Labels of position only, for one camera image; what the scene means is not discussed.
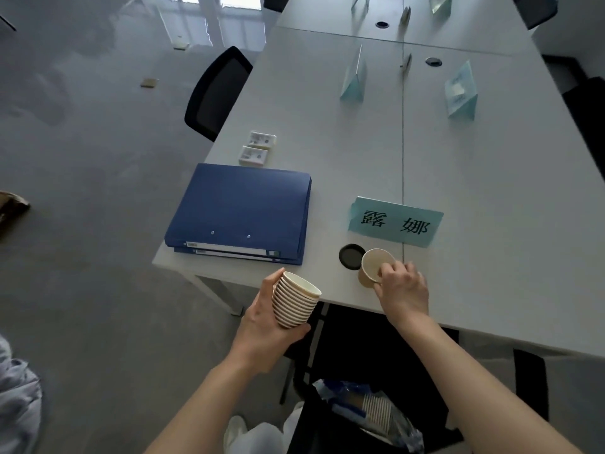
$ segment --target pants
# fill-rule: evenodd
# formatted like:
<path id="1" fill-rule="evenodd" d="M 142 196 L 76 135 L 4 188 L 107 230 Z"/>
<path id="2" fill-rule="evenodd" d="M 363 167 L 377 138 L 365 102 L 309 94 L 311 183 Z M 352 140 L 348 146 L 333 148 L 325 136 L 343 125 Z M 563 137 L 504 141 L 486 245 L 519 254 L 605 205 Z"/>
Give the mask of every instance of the pants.
<path id="1" fill-rule="evenodd" d="M 303 409 L 295 409 L 284 422 L 283 433 L 263 422 L 244 435 L 239 435 L 229 446 L 227 454 L 285 454 L 290 446 L 298 418 Z"/>

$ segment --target plastic bag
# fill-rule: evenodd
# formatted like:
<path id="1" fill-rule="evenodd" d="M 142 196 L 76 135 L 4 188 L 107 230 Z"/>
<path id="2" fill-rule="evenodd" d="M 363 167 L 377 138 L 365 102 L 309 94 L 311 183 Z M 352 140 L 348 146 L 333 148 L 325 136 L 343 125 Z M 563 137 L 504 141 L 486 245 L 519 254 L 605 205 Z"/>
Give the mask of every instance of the plastic bag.
<path id="1" fill-rule="evenodd" d="M 383 392 L 373 393 L 367 384 L 320 379 L 314 387 L 332 412 L 354 422 L 370 435 L 410 453 L 424 454 L 422 433 Z"/>

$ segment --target hand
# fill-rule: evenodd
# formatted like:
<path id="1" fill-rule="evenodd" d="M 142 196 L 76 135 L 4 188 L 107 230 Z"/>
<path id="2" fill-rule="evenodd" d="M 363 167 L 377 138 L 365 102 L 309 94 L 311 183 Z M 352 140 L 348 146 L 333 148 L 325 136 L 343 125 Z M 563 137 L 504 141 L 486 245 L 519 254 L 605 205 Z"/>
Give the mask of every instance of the hand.
<path id="1" fill-rule="evenodd" d="M 380 270 L 382 284 L 375 283 L 374 291 L 395 328 L 404 328 L 417 313 L 428 315 L 427 281 L 414 263 L 383 263 Z"/>
<path id="2" fill-rule="evenodd" d="M 284 271 L 282 267 L 262 281 L 261 290 L 252 305 L 246 309 L 231 345 L 229 356 L 242 361 L 253 375 L 268 373 L 285 350 L 292 343 L 301 340 L 311 329 L 311 325 L 304 323 L 286 330 L 275 319 L 271 301 L 273 286 Z"/>

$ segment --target binder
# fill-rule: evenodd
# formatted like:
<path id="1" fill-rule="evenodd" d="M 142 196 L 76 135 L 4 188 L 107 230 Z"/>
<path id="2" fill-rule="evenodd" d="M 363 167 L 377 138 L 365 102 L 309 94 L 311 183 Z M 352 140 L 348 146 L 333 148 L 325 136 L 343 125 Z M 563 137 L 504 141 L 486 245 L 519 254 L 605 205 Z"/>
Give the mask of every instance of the binder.
<path id="1" fill-rule="evenodd" d="M 311 177 L 198 164 L 164 241 L 175 251 L 301 265 Z"/>

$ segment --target white table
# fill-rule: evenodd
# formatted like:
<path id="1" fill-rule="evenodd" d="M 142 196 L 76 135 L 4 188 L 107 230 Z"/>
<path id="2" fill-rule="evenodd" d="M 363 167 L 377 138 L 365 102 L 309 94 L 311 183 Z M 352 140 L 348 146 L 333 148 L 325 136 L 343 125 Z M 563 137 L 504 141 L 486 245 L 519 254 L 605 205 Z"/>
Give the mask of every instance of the white table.
<path id="1" fill-rule="evenodd" d="M 453 0 L 445 20 L 432 14 L 428 0 L 370 0 L 367 12 L 364 2 L 352 11 L 352 0 L 290 0 L 277 25 L 495 54 L 516 54 L 531 43 L 512 0 Z M 404 4 L 412 7 L 407 29 L 399 24 Z M 380 20 L 389 27 L 376 27 Z"/>
<path id="2" fill-rule="evenodd" d="M 275 28 L 206 162 L 236 165 L 251 130 L 277 135 L 265 168 L 307 172 L 312 179 L 304 262 L 288 270 L 317 285 L 325 301 L 381 312 L 374 291 L 340 264 L 338 251 L 356 243 L 402 258 L 400 243 L 347 231 L 356 196 L 402 201 L 402 45 L 360 43 L 368 67 L 364 101 L 346 102 L 340 92 L 358 40 Z M 207 279 L 259 286 L 279 268 L 174 253 L 165 244 L 153 263 L 185 275 L 233 312 L 237 306 Z"/>
<path id="3" fill-rule="evenodd" d="M 413 46 L 404 91 L 404 201 L 444 213 L 431 314 L 456 328 L 605 357 L 605 184 L 536 52 Z M 471 60 L 476 119 L 448 119 L 443 83 Z"/>

